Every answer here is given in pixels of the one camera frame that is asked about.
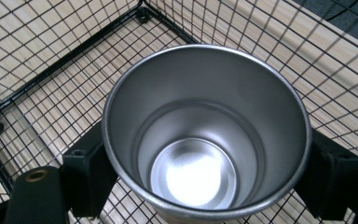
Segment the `stainless steel tumbler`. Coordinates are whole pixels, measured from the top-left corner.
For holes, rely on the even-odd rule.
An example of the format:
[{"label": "stainless steel tumbler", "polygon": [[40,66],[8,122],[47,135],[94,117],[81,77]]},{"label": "stainless steel tumbler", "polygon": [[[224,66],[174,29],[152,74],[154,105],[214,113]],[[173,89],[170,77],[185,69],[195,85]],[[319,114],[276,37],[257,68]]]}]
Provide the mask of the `stainless steel tumbler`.
[{"label": "stainless steel tumbler", "polygon": [[167,221],[210,223],[277,202],[301,177],[308,114],[256,58],[208,45],[166,49],[117,82],[103,112],[117,174]]}]

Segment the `dark floor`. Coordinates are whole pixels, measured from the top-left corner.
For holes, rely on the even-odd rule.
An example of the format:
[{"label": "dark floor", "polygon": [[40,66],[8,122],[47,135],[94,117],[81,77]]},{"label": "dark floor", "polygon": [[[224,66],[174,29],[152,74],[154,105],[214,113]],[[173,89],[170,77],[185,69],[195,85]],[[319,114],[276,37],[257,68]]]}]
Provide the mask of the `dark floor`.
[{"label": "dark floor", "polygon": [[358,0],[294,0],[358,39]]}]

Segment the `metal wire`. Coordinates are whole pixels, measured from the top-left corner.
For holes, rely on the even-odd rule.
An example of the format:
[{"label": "metal wire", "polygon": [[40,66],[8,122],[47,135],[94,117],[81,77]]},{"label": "metal wire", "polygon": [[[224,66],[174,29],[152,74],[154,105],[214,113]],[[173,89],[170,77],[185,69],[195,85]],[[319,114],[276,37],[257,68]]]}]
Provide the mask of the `metal wire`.
[{"label": "metal wire", "polygon": [[[145,1],[150,21],[132,13],[80,50],[138,2],[0,1],[0,169],[14,180],[35,167],[60,166],[62,153],[100,120],[106,95],[126,70],[153,52],[195,42],[246,51],[273,66],[297,89],[312,127],[358,155],[358,40],[347,34],[358,18],[341,31],[323,19],[334,7],[316,16],[306,3]],[[54,65],[68,54],[74,56]],[[7,199],[0,182],[0,202]],[[165,223],[121,180],[99,217],[70,217]],[[348,211],[344,221],[352,220]],[[321,222],[292,190],[269,209],[226,223]]]}]

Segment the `black cable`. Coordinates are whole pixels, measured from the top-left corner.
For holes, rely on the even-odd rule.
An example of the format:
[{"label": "black cable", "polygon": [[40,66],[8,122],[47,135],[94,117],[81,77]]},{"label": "black cable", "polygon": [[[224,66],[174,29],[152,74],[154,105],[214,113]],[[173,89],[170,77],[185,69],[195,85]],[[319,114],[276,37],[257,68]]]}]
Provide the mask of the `black cable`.
[{"label": "black cable", "polygon": [[346,7],[344,10],[342,10],[342,11],[338,12],[336,15],[334,15],[334,16],[332,16],[332,17],[326,19],[326,21],[331,21],[331,20],[337,18],[338,16],[344,14],[344,13],[347,12],[349,9],[351,9],[352,7],[354,7],[354,5],[356,5],[357,3],[358,3],[358,0],[353,1],[353,2],[352,2],[348,7]]}]

